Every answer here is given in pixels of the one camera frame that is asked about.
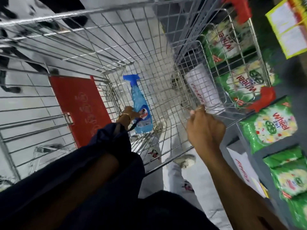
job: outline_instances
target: gray pants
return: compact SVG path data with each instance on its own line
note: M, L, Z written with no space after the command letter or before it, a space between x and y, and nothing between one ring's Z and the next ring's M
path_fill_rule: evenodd
M159 137L153 136L148 141L150 147L146 150L143 150L140 154L144 164L156 158L154 161L145 165L146 172L161 164L161 157L157 158L158 155L161 156L161 150L159 148L158 142ZM169 177L169 191L180 195L190 204L203 211L192 188L192 185L182 177L180 166L175 162L171 162L167 165L167 169ZM159 190L163 190L163 188L163 173L162 168L160 168L143 179L138 197L146 198L153 193L158 192Z

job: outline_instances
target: metal wire basket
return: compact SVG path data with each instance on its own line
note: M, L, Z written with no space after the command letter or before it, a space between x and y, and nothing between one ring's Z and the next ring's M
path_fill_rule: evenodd
M221 0L164 0L1 22L6 34L0 39L0 58L6 63L0 65L0 146L13 176L20 180L85 145L125 106L133 106L130 85L122 78L126 74L139 74L153 123L164 124L159 139L163 163L147 174L192 149L185 123L197 105L205 104L227 126L244 118L259 89L251 89L248 103L237 105L240 100L231 100L218 81L240 66L247 82L255 80L232 14ZM76 16L86 16L87 24L82 27ZM202 32L216 31L216 43L223 43L217 16L233 31L237 54L231 60L222 46L225 60L213 60L210 68L213 51ZM71 29L63 19L80 27ZM270 87L250 16L245 21L253 60L263 71L258 80ZM131 132L132 150L148 148L151 135Z

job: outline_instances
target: blue spray bottle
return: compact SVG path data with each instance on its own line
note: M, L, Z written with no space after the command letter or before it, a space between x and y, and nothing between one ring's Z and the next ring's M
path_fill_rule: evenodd
M122 77L124 78L124 80L130 81L131 96L134 104L134 110L141 114L141 120L136 125L135 132L136 133L150 132L153 129L153 121L151 118L151 114L146 99L144 98L137 84L137 80L139 80L140 77L137 74L124 75Z

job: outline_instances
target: bracelet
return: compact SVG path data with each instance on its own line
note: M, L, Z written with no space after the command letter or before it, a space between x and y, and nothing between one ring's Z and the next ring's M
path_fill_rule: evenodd
M129 115L128 113L121 113L121 114L118 116L118 118L117 118L116 121L118 121L119 118L120 118L121 116L123 116L123 115L128 115L128 116L129 116L129 121L131 122L131 117L130 117L130 115Z

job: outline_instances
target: leg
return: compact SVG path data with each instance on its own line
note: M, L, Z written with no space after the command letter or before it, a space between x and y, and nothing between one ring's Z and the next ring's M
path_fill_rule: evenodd
M162 129L163 125L161 123L156 126L154 135L148 141L149 148L143 150L141 153L141 158L143 159L144 164L149 162L149 164L145 165L145 172L148 172L161 164L159 138ZM143 179L138 197L146 198L159 190L163 190L163 187L163 174L162 168L160 168Z
M194 163L191 162L193 159L195 160L195 156L187 154L175 159L167 165L169 176L169 191L180 195L190 204L203 211L192 188L192 185L187 180L185 180L181 174L181 168L187 168L195 163L195 161Z

